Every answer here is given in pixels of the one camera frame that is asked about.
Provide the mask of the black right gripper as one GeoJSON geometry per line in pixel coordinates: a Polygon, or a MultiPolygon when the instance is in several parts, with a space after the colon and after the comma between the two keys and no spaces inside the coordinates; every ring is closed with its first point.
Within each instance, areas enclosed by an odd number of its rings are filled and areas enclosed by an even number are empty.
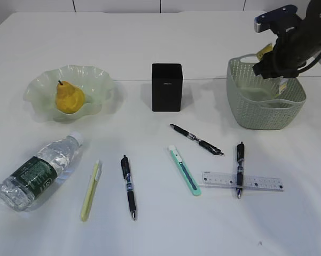
{"type": "Polygon", "coordinates": [[[256,26],[257,33],[272,30],[277,40],[272,51],[264,54],[253,66],[254,74],[262,78],[294,78],[303,72],[310,58],[309,26],[256,26]]]}

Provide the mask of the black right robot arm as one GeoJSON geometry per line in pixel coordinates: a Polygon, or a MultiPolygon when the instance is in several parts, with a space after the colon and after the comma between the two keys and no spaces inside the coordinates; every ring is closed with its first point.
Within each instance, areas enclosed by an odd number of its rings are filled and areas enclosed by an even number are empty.
{"type": "Polygon", "coordinates": [[[295,5],[285,5],[254,19],[256,33],[271,30],[277,39],[273,50],[253,66],[256,76],[296,78],[321,59],[321,0],[310,1],[301,19],[295,5]]]}

